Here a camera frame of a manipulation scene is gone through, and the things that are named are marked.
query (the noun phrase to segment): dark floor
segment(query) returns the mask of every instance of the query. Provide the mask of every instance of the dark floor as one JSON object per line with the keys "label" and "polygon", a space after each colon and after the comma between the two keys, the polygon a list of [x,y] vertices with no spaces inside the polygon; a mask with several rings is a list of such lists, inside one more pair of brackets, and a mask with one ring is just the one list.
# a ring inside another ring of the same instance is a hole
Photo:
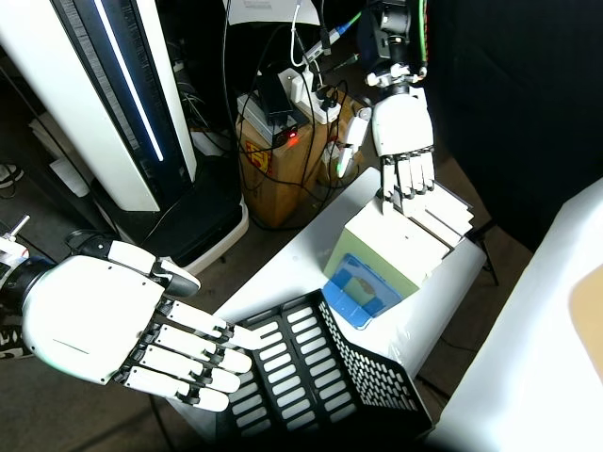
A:
{"label": "dark floor", "polygon": [[[350,89],[362,90],[358,73],[352,70],[346,77],[351,80]],[[6,127],[0,132],[0,157],[24,147],[19,139],[9,139],[12,134]],[[370,145],[363,152],[369,165],[375,163]],[[436,166],[439,182],[473,204],[474,225],[484,224],[489,217],[478,194],[442,145],[438,146]],[[305,205],[291,223],[302,224],[316,208],[311,203]],[[14,200],[0,201],[0,220],[11,224],[24,213],[32,216],[24,236],[53,258],[64,257],[68,250],[62,237],[76,225],[27,177],[19,183]],[[193,303],[215,311],[294,235],[269,233],[250,225],[248,233],[200,275],[204,286]],[[436,345],[420,372],[445,393],[452,393],[458,385],[475,355],[469,350],[480,347],[531,257],[498,228],[488,234],[487,244],[500,286],[494,286],[490,274],[479,275],[443,334],[448,343]],[[420,382],[417,387],[437,420],[446,401]],[[86,383],[36,359],[0,362],[0,400],[0,451],[167,450],[146,395],[114,384],[101,387]],[[186,422],[163,400],[159,403],[176,447],[196,444],[196,434]]]}

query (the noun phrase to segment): table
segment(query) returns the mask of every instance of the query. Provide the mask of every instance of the table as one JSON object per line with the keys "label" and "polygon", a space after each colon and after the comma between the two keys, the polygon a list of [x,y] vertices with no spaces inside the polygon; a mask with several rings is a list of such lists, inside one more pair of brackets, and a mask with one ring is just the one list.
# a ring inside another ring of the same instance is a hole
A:
{"label": "table", "polygon": [[[219,308],[216,315],[237,322],[323,287],[327,278],[322,269],[345,224],[367,205],[380,186],[381,174],[376,169],[367,169]],[[374,319],[365,330],[355,330],[334,313],[337,324],[351,342],[398,361],[414,377],[484,261],[483,252],[465,240],[421,290]],[[213,413],[179,402],[171,404],[207,440],[215,437]]]}
{"label": "table", "polygon": [[603,265],[603,179],[569,201],[430,440],[466,452],[603,450],[603,385],[574,327],[575,285]]}

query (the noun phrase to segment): led light strip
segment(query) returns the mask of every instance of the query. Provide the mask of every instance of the led light strip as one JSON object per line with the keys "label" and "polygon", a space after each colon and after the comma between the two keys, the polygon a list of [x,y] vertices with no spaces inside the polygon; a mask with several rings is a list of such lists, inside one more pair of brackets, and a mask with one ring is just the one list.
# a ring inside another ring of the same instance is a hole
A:
{"label": "led light strip", "polygon": [[105,7],[103,6],[103,2],[101,0],[94,0],[94,6],[96,6],[96,10],[101,16],[101,21],[103,22],[103,27],[105,28],[106,36],[109,38],[109,42],[111,43],[111,47],[113,48],[115,57],[120,63],[120,69],[122,70],[123,78],[125,78],[125,83],[130,89],[132,99],[134,99],[136,108],[138,109],[140,117],[142,118],[142,123],[144,123],[144,127],[147,129],[147,133],[149,134],[149,138],[151,139],[151,143],[153,144],[153,148],[155,149],[157,158],[160,162],[163,162],[163,153],[161,153],[161,150],[159,149],[159,143],[157,143],[155,134],[153,133],[153,129],[151,128],[151,124],[149,123],[149,119],[147,118],[147,114],[145,113],[144,108],[142,107],[139,94],[137,93],[136,87],[134,86],[134,82],[132,81],[132,76],[130,75],[128,68],[125,65],[125,60],[123,59],[122,51],[120,50],[120,46],[117,43],[117,40],[115,39],[115,34],[113,33],[113,28],[111,28],[111,23],[109,22],[109,19],[106,16],[106,11]]}

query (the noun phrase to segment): black plastic basket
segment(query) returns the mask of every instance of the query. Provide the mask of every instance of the black plastic basket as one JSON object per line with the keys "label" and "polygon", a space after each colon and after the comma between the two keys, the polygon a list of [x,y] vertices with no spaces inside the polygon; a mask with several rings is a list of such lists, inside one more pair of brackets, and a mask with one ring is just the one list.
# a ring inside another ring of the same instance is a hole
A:
{"label": "black plastic basket", "polygon": [[347,423],[367,426],[376,415],[401,440],[431,429],[403,367],[348,342],[320,291],[240,324],[259,331],[265,345],[251,352],[252,370],[218,416],[219,439],[320,433],[334,425],[341,431]]}

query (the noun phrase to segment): shoe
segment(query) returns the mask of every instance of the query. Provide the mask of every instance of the shoe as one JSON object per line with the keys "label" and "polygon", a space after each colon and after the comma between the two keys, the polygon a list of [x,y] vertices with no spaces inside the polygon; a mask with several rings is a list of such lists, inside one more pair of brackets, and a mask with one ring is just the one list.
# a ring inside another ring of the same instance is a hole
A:
{"label": "shoe", "polygon": [[0,188],[9,188],[24,175],[19,167],[0,163]]}
{"label": "shoe", "polygon": [[0,327],[0,360],[11,358],[25,358],[31,356],[31,351],[23,342],[22,329],[20,326]]}

